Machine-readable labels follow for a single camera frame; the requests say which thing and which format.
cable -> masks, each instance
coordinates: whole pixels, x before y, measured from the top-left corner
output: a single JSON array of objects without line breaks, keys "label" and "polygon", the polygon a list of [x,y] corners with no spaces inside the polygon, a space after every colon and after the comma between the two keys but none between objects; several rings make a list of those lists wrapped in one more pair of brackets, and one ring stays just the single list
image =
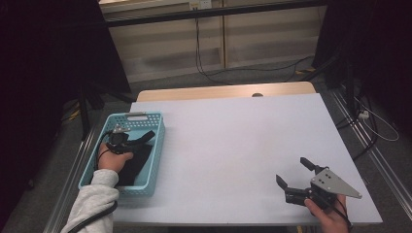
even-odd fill
[{"label": "cable", "polygon": [[199,40],[200,29],[199,29],[199,19],[198,18],[195,19],[195,23],[196,23],[196,68],[197,68],[197,71],[201,75],[203,75],[204,77],[206,77],[209,81],[211,81],[213,83],[223,83],[223,84],[233,85],[233,83],[216,81],[216,80],[213,80],[213,79],[210,78],[211,76],[216,76],[218,74],[225,73],[225,72],[231,72],[231,71],[262,71],[262,72],[269,72],[269,71],[284,70],[284,69],[287,69],[287,68],[290,68],[290,67],[294,66],[293,73],[291,74],[291,76],[283,81],[283,83],[285,83],[285,82],[289,81],[294,76],[297,64],[299,64],[300,62],[302,62],[302,61],[304,61],[308,58],[313,58],[314,57],[312,55],[311,56],[306,56],[306,57],[294,62],[293,64],[290,64],[290,65],[287,65],[287,66],[284,66],[284,67],[274,68],[274,69],[236,68],[236,69],[225,69],[225,70],[218,71],[218,72],[215,72],[215,73],[207,74],[203,70],[203,65],[202,65],[201,55],[200,55],[200,40]]},{"label": "cable", "polygon": [[285,81],[283,81],[283,83],[286,83],[286,82],[289,81],[291,78],[293,78],[294,73],[296,72],[296,66],[297,66],[297,64],[299,64],[300,62],[308,59],[309,57],[312,57],[312,56],[306,56],[305,58],[302,58],[302,59],[296,61],[296,62],[294,63],[294,65],[293,65],[293,73],[291,74],[290,77],[288,77]]},{"label": "cable", "polygon": [[395,139],[388,139],[388,138],[383,137],[383,136],[380,135],[378,132],[376,132],[374,129],[372,129],[372,128],[366,123],[366,121],[363,119],[363,122],[364,122],[365,126],[368,127],[368,128],[370,129],[370,131],[372,131],[374,134],[376,134],[376,136],[380,137],[381,139],[384,139],[384,140],[389,141],[389,142],[395,142],[395,141],[397,141],[397,140],[399,139],[399,134],[397,133],[397,131],[396,131],[389,123],[387,123],[384,119],[382,119],[382,118],[381,118],[380,116],[378,116],[377,114],[373,113],[373,111],[371,111],[370,109],[366,108],[366,107],[364,106],[364,104],[363,104],[360,100],[358,100],[357,98],[355,98],[355,100],[358,101],[358,102],[359,102],[366,110],[368,110],[371,114],[373,114],[374,116],[376,116],[376,117],[378,117],[380,120],[382,120],[384,123],[386,123],[386,124],[394,131],[394,133],[396,134],[396,138],[395,138]]},{"label": "cable", "polygon": [[316,192],[313,192],[312,194],[313,194],[314,196],[316,196],[317,198],[319,198],[322,202],[324,202],[325,204],[327,204],[327,205],[328,205],[333,211],[335,211],[339,216],[341,216],[341,217],[346,221],[346,224],[348,225],[349,231],[352,230],[353,225],[352,225],[352,222],[348,219],[348,216],[347,216],[347,215],[343,215],[342,212],[340,212],[338,209],[336,209],[336,207],[330,205],[330,204],[327,202],[327,200],[325,200],[325,198],[322,197],[321,195],[318,195]]},{"label": "cable", "polygon": [[[372,110],[372,105],[370,104],[370,99],[367,95],[364,95],[366,97],[367,100],[367,104],[369,106],[369,109]],[[370,116],[369,118],[373,128],[375,129],[375,132],[378,132],[378,127],[376,125],[376,120],[374,115]],[[358,155],[356,155],[355,157],[352,158],[352,160],[355,162],[356,160],[358,160],[362,155],[366,154],[375,144],[376,141],[378,140],[378,137],[376,136],[376,134],[373,134],[369,144],[363,149],[363,151],[361,153],[359,153]]]},{"label": "cable", "polygon": [[103,155],[103,153],[107,152],[107,151],[104,151],[104,152],[102,152],[102,153],[99,155],[100,144],[102,144],[103,139],[104,139],[107,135],[109,135],[111,132],[112,132],[112,130],[106,131],[106,132],[100,137],[100,140],[99,140],[99,142],[97,143],[96,152],[95,152],[95,155],[94,155],[94,156],[95,156],[94,171],[97,171],[97,169],[98,169],[100,156]]},{"label": "cable", "polygon": [[100,153],[99,157],[97,158],[97,166],[99,165],[100,157],[107,151],[109,151],[109,149],[104,150],[103,152]]},{"label": "cable", "polygon": [[206,79],[208,79],[209,81],[213,82],[213,83],[222,83],[222,84],[228,84],[228,85],[232,85],[232,83],[227,83],[227,82],[222,82],[222,81],[216,81],[213,80],[209,77],[209,75],[207,75],[205,73],[205,71],[203,70],[203,66],[202,66],[202,59],[200,56],[200,42],[199,42],[199,34],[200,34],[200,30],[199,30],[199,19],[196,18],[195,19],[196,22],[196,68],[197,71],[203,75],[204,77],[206,77]]},{"label": "cable", "polygon": [[118,202],[115,201],[115,202],[113,203],[113,206],[111,206],[109,209],[106,209],[106,210],[104,210],[104,211],[102,211],[102,212],[100,212],[100,213],[97,213],[96,215],[91,216],[91,217],[89,217],[88,219],[82,221],[82,222],[79,223],[77,226],[73,227],[73,229],[71,229],[71,230],[69,231],[69,233],[79,232],[80,230],[82,230],[82,229],[85,228],[87,225],[91,224],[92,222],[100,219],[100,218],[103,217],[103,216],[106,216],[106,215],[112,213],[117,207],[118,207]]}]

person's hand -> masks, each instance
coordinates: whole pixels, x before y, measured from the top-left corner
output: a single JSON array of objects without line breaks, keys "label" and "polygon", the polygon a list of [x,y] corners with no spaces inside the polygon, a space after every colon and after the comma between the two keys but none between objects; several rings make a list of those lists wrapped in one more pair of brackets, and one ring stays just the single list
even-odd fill
[{"label": "person's hand", "polygon": [[100,145],[99,156],[99,169],[109,169],[118,173],[123,168],[124,163],[133,157],[133,153],[115,154],[109,151],[106,144],[103,143]]},{"label": "person's hand", "polygon": [[[337,195],[337,199],[342,203],[338,201],[335,202],[334,207],[340,211],[343,215],[345,215],[345,210],[346,208],[346,196],[344,195]],[[348,224],[346,223],[346,220],[343,219],[342,216],[340,216],[337,212],[331,209],[327,210],[322,210],[319,208],[311,199],[306,199],[305,200],[305,205],[309,209],[309,211],[318,218],[318,220],[321,222],[322,226],[322,231],[324,233],[348,233]]]}]

white sleeve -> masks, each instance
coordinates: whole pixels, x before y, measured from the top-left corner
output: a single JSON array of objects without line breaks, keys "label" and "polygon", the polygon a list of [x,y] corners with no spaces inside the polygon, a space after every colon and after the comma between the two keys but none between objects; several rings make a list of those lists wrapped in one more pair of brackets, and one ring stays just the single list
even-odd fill
[{"label": "white sleeve", "polygon": [[[84,186],[70,212],[69,219],[61,232],[72,230],[79,223],[113,206],[119,198],[114,188],[119,176],[112,170],[97,170],[90,185]],[[79,232],[113,232],[113,214],[108,214],[92,222]]]}]

metal frame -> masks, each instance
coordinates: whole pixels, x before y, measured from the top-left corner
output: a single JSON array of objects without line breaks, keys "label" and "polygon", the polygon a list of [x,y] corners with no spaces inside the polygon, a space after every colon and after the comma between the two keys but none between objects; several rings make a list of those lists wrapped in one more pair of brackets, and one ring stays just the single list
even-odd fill
[{"label": "metal frame", "polygon": [[114,18],[107,19],[104,22],[91,22],[91,23],[77,23],[77,24],[66,24],[61,26],[61,29],[76,29],[81,28],[96,28],[96,27],[120,27],[129,26],[137,24],[146,24],[154,22],[163,21],[175,21],[191,18],[202,18],[202,17],[222,17],[231,15],[241,15],[248,13],[259,13],[259,12],[273,12],[281,10],[308,8],[308,7],[320,7],[327,5],[327,0],[295,0],[287,2],[278,3],[268,3],[268,4],[258,4],[251,6],[240,6],[240,7],[223,7],[215,9],[206,9],[199,11],[186,11],[178,13],[161,14],[148,17],[124,17],[124,18]]}]

basket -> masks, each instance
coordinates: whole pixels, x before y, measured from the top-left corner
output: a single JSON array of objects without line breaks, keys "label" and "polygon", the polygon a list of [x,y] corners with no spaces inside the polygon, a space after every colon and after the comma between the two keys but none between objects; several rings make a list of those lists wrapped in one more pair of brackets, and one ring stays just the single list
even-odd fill
[{"label": "basket", "polygon": [[[158,112],[110,115],[106,119],[106,123],[100,133],[99,139],[104,135],[105,132],[113,130],[117,125],[123,128],[130,128],[130,131],[127,132],[127,134],[129,135],[129,140],[140,138],[150,130],[153,130],[153,132],[155,133],[155,137],[147,142],[147,144],[153,146],[151,154],[143,169],[136,177],[134,185],[116,187],[120,192],[120,197],[152,196],[155,193],[155,181],[164,138],[163,117],[161,113]],[[90,159],[88,160],[85,171],[79,182],[79,188],[85,185],[89,185],[92,179],[96,159],[96,150],[99,150],[99,145],[97,144],[94,147]]]}]

